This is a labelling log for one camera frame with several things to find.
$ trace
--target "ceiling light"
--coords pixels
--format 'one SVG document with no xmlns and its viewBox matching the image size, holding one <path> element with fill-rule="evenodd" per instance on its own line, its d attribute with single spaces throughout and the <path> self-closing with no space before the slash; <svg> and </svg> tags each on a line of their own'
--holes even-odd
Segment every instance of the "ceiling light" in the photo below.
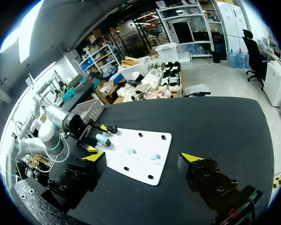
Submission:
<svg viewBox="0 0 281 225">
<path fill-rule="evenodd" d="M 19 35 L 19 58 L 20 63 L 29 57 L 30 41 L 35 20 L 44 0 L 38 2 L 23 18 Z"/>
<path fill-rule="evenodd" d="M 141 19 L 141 18 L 143 18 L 143 17 L 146 17 L 146 16 L 148 16 L 148 15 L 154 14 L 154 13 L 150 13 L 150 14 L 147 14 L 147 15 L 143 15 L 143 16 L 137 18 L 137 20 L 138 20 L 138 19 Z"/>
<path fill-rule="evenodd" d="M 1 45 L 0 53 L 8 49 L 14 42 L 16 42 L 16 40 L 19 37 L 19 31 L 20 29 L 17 28 L 6 37 L 6 39 L 3 41 Z"/>
<path fill-rule="evenodd" d="M 146 22 L 149 22 L 149 21 L 152 21 L 152 20 L 157 20 L 157 19 L 159 19 L 159 17 L 154 18 L 154 19 L 147 20 Z"/>
</svg>

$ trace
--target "white container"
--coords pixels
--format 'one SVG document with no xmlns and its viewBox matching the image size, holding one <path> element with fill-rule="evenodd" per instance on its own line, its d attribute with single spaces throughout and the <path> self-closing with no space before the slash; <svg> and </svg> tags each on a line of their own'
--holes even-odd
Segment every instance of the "white container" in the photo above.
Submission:
<svg viewBox="0 0 281 225">
<path fill-rule="evenodd" d="M 148 67 L 149 67 L 149 63 L 150 63 L 150 57 L 146 56 L 146 57 L 140 58 L 138 60 L 140 60 L 141 63 L 131 66 L 131 67 L 124 68 L 124 69 L 119 69 L 118 73 L 121 73 L 126 80 L 132 80 L 133 72 L 139 72 L 139 73 L 143 74 L 144 76 L 146 76 L 149 72 Z"/>
<path fill-rule="evenodd" d="M 73 110 L 72 113 L 80 115 L 83 121 L 93 119 L 95 122 L 99 118 L 100 114 L 103 111 L 103 107 L 100 104 L 99 99 L 89 100 L 87 102 L 82 102 L 78 104 Z"/>
<path fill-rule="evenodd" d="M 165 62 L 178 61 L 177 43 L 168 43 L 164 45 L 159 45 L 156 48 L 158 55 L 161 60 Z"/>
</svg>

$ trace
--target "ceiling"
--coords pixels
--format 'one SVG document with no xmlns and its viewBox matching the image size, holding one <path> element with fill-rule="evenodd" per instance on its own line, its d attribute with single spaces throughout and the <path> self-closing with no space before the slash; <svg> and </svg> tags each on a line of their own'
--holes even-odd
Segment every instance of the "ceiling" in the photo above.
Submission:
<svg viewBox="0 0 281 225">
<path fill-rule="evenodd" d="M 37 76 L 61 58 L 66 49 L 75 46 L 95 22 L 123 2 L 125 0 L 44 0 L 34 24 L 30 56 L 20 64 L 18 41 L 0 54 L 0 80 L 7 78 L 3 90 L 9 92 L 16 81 L 28 73 Z"/>
</svg>

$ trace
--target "white shelving unit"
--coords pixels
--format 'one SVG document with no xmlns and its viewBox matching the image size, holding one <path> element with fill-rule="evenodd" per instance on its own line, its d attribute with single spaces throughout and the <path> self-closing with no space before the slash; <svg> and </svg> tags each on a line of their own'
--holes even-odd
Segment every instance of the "white shelving unit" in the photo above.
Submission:
<svg viewBox="0 0 281 225">
<path fill-rule="evenodd" d="M 202 8 L 202 6 L 201 6 L 201 4 L 209 4 L 212 8 Z M 200 4 L 200 2 L 199 2 L 199 5 L 200 5 L 200 8 L 201 8 L 201 10 L 203 11 L 203 10 L 205 10 L 205 11 L 214 11 L 214 13 L 216 14 L 216 16 L 217 16 L 217 18 L 219 18 L 219 15 L 218 15 L 218 13 L 217 13 L 217 11 L 216 11 L 216 9 L 215 9 L 215 7 L 214 7 L 214 3 L 210 0 L 210 1 L 204 1 L 204 2 L 201 2 L 201 4 Z M 226 35 L 225 35 L 225 31 L 224 31 L 224 27 L 223 27 L 223 24 L 222 24 L 222 22 L 220 21 L 220 22 L 216 22 L 216 21 L 208 21 L 208 25 L 209 24 L 213 24 L 213 23 L 217 23 L 217 24 L 220 24 L 221 25 L 221 29 L 222 29 L 222 32 L 223 32 L 223 36 L 224 36 L 224 40 L 225 40 L 225 46 L 226 46 L 226 51 L 227 51 L 227 41 L 226 41 Z"/>
<path fill-rule="evenodd" d="M 167 10 L 181 10 L 182 8 L 197 8 L 197 10 L 199 11 L 199 13 L 191 13 L 191 14 L 182 14 L 182 15 L 177 15 L 177 16 L 171 16 L 171 17 L 166 17 L 164 18 L 163 13 Z M 186 17 L 192 17 L 192 16 L 201 16 L 203 18 L 205 27 L 206 27 L 206 31 L 208 33 L 208 37 L 209 40 L 208 41 L 193 41 L 193 42 L 186 42 L 186 43 L 178 43 L 178 46 L 181 45 L 189 45 L 189 44 L 204 44 L 204 43 L 208 43 L 210 44 L 210 48 L 212 51 L 214 51 L 214 43 L 212 41 L 212 36 L 211 36 L 211 31 L 210 31 L 210 27 L 208 25 L 208 21 L 204 16 L 204 13 L 202 11 L 202 8 L 200 6 L 200 4 L 187 4 L 187 5 L 181 5 L 181 6 L 175 6 L 175 7 L 167 7 L 167 8 L 163 8 L 163 9 L 156 9 L 157 14 L 164 26 L 164 29 L 169 37 L 169 41 L 170 42 L 175 42 L 172 38 L 171 35 L 171 30 L 170 30 L 170 26 L 168 24 L 168 22 L 170 20 L 174 20 L 174 19 L 180 19 L 180 18 L 186 18 Z M 192 29 L 189 26 L 189 29 L 191 31 L 191 35 L 192 35 L 192 39 L 193 38 L 193 34 L 192 34 Z M 178 52 L 178 58 L 179 58 L 179 62 L 185 62 L 187 61 L 187 57 L 188 57 L 189 53 L 188 52 Z M 211 57 L 211 54 L 198 54 L 198 55 L 192 55 L 192 57 Z"/>
<path fill-rule="evenodd" d="M 108 52 L 104 55 L 104 56 L 102 56 L 102 57 L 100 57 L 99 59 L 95 59 L 94 58 L 94 56 L 98 53 L 98 52 L 100 52 L 101 50 L 103 50 L 104 48 L 108 48 Z M 111 63 L 113 63 L 113 62 L 117 62 L 119 65 L 120 65 L 120 62 L 119 62 L 119 60 L 117 59 L 117 57 L 116 57 L 116 55 L 114 54 L 114 52 L 113 52 L 113 50 L 111 49 L 111 47 L 110 47 L 110 45 L 109 44 L 107 44 L 107 45 L 104 45 L 103 47 L 101 47 L 100 49 L 98 49 L 97 51 L 95 51 L 94 53 L 91 53 L 89 50 L 87 50 L 86 51 L 87 52 L 87 54 L 88 54 L 88 57 L 86 58 L 86 59 L 84 59 L 82 62 L 77 62 L 77 64 L 81 67 L 81 65 L 83 65 L 83 63 L 85 62 L 85 61 L 87 61 L 88 59 L 91 59 L 92 61 L 93 61 L 93 63 L 91 64 L 91 65 L 89 65 L 88 67 L 86 67 L 85 69 L 83 69 L 83 72 L 85 73 L 85 71 L 87 70 L 87 69 L 89 69 L 89 68 L 91 68 L 91 67 L 93 67 L 93 66 L 95 66 L 97 69 L 98 69 L 98 71 L 99 72 L 102 72 L 102 69 L 105 67 L 105 66 L 107 66 L 107 65 L 109 65 L 109 64 L 111 64 Z M 113 55 L 113 58 L 114 58 L 114 60 L 112 60 L 112 61 L 110 61 L 110 62 L 108 62 L 108 63 L 106 63 L 106 64 L 104 64 L 103 66 L 99 66 L 98 65 L 98 62 L 99 61 L 101 61 L 101 60 L 103 60 L 104 58 L 106 58 L 107 56 L 109 56 L 110 54 L 112 54 Z"/>
</svg>

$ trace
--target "refrigerator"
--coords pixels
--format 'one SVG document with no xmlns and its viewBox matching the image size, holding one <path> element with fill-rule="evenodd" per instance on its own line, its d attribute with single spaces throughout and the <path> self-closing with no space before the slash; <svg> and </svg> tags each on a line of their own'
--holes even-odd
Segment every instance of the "refrigerator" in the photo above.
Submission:
<svg viewBox="0 0 281 225">
<path fill-rule="evenodd" d="M 241 8 L 221 1 L 216 1 L 215 5 L 225 29 L 228 52 L 233 49 L 237 53 L 241 49 L 243 54 L 247 54 L 248 49 L 243 40 L 243 29 L 247 30 L 247 25 Z"/>
</svg>

